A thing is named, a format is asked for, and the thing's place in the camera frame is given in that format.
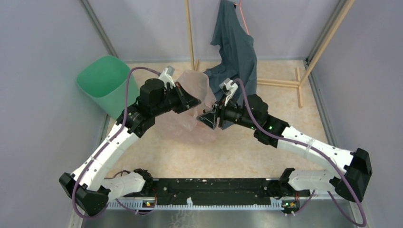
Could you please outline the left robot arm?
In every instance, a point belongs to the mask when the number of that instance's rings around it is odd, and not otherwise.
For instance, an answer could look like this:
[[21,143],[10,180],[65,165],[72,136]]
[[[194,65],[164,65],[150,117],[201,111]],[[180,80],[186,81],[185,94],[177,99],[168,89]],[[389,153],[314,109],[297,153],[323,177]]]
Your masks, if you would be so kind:
[[80,214],[83,218],[95,218],[119,197],[136,192],[140,196],[149,195],[153,187],[151,175],[145,170],[137,169],[113,179],[107,179],[106,175],[122,154],[155,124],[157,116],[170,111],[180,114],[200,103],[179,82],[146,80],[135,103],[122,112],[97,150],[72,173],[60,176],[59,183],[71,198],[75,211],[83,210]]

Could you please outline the pink plastic trash bag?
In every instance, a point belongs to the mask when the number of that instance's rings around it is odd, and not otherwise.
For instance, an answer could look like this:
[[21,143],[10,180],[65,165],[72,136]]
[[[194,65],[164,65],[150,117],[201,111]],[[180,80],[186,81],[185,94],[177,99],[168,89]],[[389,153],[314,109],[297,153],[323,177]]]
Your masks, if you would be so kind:
[[213,130],[196,119],[203,110],[211,109],[216,102],[209,86],[208,76],[199,71],[185,70],[178,77],[177,82],[186,92],[198,98],[201,104],[181,114],[171,111],[158,116],[155,122],[156,131],[164,138],[183,143],[205,144],[215,141],[218,130]]

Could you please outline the green plastic trash bin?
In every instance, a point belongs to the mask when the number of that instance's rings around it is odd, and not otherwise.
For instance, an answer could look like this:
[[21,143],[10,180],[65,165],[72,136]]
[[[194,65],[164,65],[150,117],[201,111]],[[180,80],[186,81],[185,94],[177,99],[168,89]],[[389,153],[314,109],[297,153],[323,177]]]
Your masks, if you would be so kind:
[[127,82],[129,66],[114,56],[103,56],[88,65],[76,77],[78,87],[111,118],[117,119],[125,107],[125,89],[128,87],[128,105],[139,96],[135,79]]

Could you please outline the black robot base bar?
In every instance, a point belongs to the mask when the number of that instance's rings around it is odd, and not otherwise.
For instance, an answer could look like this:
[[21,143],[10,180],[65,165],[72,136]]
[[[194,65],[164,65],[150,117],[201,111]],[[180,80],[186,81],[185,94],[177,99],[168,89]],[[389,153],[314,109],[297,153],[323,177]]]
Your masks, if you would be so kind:
[[157,205],[185,205],[191,199],[196,206],[269,205],[285,197],[310,196],[309,190],[295,191],[277,178],[160,178],[146,183],[132,197],[151,197]]

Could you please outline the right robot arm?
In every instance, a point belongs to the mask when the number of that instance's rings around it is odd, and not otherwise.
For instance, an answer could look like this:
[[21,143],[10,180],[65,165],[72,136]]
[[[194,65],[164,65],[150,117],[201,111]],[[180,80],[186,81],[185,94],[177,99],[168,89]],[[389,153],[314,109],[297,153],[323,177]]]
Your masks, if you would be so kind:
[[268,105],[257,94],[248,95],[242,105],[233,100],[226,104],[223,98],[197,120],[212,129],[227,123],[250,128],[260,143],[293,152],[322,167],[316,171],[285,169],[278,183],[279,191],[285,196],[297,190],[326,190],[351,202],[362,202],[364,198],[373,173],[366,150],[337,148],[298,131],[270,115]]

